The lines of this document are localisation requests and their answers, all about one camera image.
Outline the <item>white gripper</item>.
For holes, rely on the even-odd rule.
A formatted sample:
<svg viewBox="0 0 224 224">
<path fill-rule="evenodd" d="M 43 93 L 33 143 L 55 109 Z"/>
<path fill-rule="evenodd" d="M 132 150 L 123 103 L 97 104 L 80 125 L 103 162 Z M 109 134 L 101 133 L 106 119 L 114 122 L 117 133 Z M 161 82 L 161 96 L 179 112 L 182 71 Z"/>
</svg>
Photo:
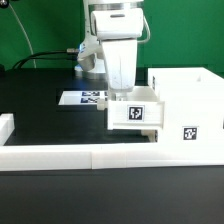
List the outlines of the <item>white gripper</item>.
<svg viewBox="0 0 224 224">
<path fill-rule="evenodd" d="M 135 85 L 137 39 L 142 36 L 141 8 L 93 11 L 91 28 L 100 41 L 108 88 L 115 92 L 116 101 L 126 101 Z"/>
</svg>

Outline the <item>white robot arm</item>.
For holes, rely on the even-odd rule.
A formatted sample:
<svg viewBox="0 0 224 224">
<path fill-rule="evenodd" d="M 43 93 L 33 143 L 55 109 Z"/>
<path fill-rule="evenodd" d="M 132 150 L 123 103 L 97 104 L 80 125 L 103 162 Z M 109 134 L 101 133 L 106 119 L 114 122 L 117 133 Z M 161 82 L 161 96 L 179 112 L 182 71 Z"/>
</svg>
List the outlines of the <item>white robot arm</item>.
<svg viewBox="0 0 224 224">
<path fill-rule="evenodd" d="M 85 38 L 78 63 L 106 75 L 112 100 L 126 100 L 136 79 L 137 45 L 144 27 L 144 0 L 83 0 Z"/>
</svg>

